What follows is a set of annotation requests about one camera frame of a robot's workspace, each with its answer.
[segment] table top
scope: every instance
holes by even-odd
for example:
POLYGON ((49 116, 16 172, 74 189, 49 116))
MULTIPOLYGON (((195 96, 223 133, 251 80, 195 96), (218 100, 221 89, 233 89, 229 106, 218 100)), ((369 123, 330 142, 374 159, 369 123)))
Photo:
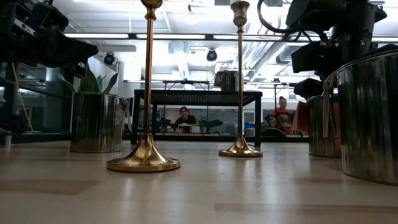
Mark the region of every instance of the table top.
MULTIPOLYGON (((135 90, 136 97, 144 99, 144 90, 135 90)), ((244 91, 243 106, 261 98, 260 91, 244 91)), ((152 90, 153 105, 238 106, 237 91, 152 90)))

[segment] silver metal bucket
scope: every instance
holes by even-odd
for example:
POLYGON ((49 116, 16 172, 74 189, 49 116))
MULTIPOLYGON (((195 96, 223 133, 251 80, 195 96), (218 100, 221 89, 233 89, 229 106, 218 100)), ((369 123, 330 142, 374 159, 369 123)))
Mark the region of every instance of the silver metal bucket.
POLYGON ((311 156, 341 158, 340 138, 335 138, 329 119, 328 137, 323 137, 323 97, 313 96, 308 99, 310 105, 310 151, 311 156))
POLYGON ((343 172, 398 185, 398 51, 338 71, 343 172))
POLYGON ((76 93, 73 96, 71 152, 120 151, 122 99, 104 93, 76 93))

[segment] woman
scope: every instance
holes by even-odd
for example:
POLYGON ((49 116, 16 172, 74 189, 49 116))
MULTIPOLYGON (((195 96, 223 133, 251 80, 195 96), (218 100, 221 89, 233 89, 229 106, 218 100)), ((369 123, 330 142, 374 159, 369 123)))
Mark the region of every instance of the woman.
POLYGON ((197 120, 194 116, 189 114, 186 106, 180 108, 180 118, 175 121, 174 128, 178 128, 180 124, 196 124, 197 120))
POLYGON ((291 134, 292 133, 292 122, 290 121, 290 114, 289 111, 286 109, 287 106, 287 101, 286 99, 281 96, 279 97, 279 107, 274 110, 274 116, 279 118, 280 123, 275 122, 277 126, 282 125, 282 130, 285 134, 291 134))

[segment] desk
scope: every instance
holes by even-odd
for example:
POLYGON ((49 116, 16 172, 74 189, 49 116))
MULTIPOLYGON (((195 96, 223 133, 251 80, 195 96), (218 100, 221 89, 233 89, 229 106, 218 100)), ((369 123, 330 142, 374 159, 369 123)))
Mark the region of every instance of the desk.
MULTIPOLYGON (((140 100, 144 99, 144 90, 134 91, 134 104, 132 116, 132 133, 131 144, 137 144, 138 135, 138 119, 140 100)), ((156 127, 156 111, 158 105, 174 105, 174 106, 238 106, 237 91, 198 91, 198 90, 152 90, 152 134, 155 140, 170 141, 231 141, 235 140, 235 136, 174 136, 174 138, 158 138, 155 133, 156 127)), ((261 145, 261 97, 262 92, 244 91, 243 106, 253 101, 255 102, 255 136, 247 137, 246 140, 254 142, 255 146, 261 145)))

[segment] brass candlestick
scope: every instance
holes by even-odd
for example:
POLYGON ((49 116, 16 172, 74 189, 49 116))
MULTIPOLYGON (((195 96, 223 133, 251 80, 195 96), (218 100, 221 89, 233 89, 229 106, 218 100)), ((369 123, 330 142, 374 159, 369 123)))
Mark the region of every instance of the brass candlestick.
POLYGON ((248 21, 247 12, 250 4, 246 1, 236 1, 232 3, 231 9, 234 12, 234 24, 238 27, 238 55, 239 55, 239 109, 238 109, 238 135, 236 136, 234 144, 227 150, 218 152, 221 156, 236 156, 236 157, 258 157, 262 156, 262 152, 253 150, 246 142, 243 129, 243 76, 242 76, 242 44, 243 44, 243 26, 248 21))
POLYGON ((136 148, 126 157, 108 161, 108 169, 121 172, 158 172, 177 169, 180 161, 160 155, 150 133, 150 81, 152 80, 152 47, 154 42, 155 10, 163 0, 141 0, 147 8, 147 53, 145 71, 144 133, 136 148))

